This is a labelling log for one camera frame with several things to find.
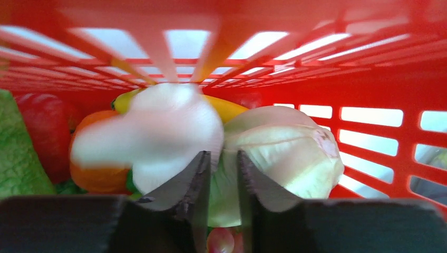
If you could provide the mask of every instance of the red plastic basket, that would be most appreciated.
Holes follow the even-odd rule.
[[[346,170],[331,197],[423,198],[447,215],[410,188],[447,194],[447,171],[417,157],[447,148],[446,28],[443,0],[4,0],[0,88],[84,115],[155,82],[287,104],[337,137]]]

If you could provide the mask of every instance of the cabbage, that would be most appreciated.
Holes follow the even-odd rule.
[[[240,225],[237,152],[288,191],[302,198],[328,198],[344,166],[332,133],[301,111],[266,106],[224,125],[225,142],[211,179],[208,225]]]

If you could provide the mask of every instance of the yellow banana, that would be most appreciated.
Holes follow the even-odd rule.
[[[142,92],[144,89],[136,89],[127,93],[123,93],[119,95],[115,100],[112,101],[111,106],[112,109],[116,110],[119,113],[126,113],[129,109],[129,104],[132,98],[137,95],[139,92]],[[219,114],[222,122],[225,124],[237,115],[245,112],[248,108],[229,102],[227,100],[215,98],[213,96],[203,95],[208,102],[214,107],[214,109]]]

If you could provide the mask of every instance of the orange vegetable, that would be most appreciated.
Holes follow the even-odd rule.
[[[77,126],[76,131],[73,134],[73,139],[70,143],[70,151],[77,134],[82,132],[85,127],[117,115],[120,114],[110,110],[95,112],[85,117]],[[126,189],[126,179],[129,170],[130,167],[123,166],[82,168],[75,163],[70,162],[70,173],[73,181],[79,187],[90,193],[131,194]]]

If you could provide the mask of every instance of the red grape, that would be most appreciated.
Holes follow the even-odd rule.
[[[244,242],[242,241],[242,233],[235,235],[235,248],[232,253],[244,253]]]
[[[226,228],[215,228],[208,235],[208,253],[232,253],[235,240]]]

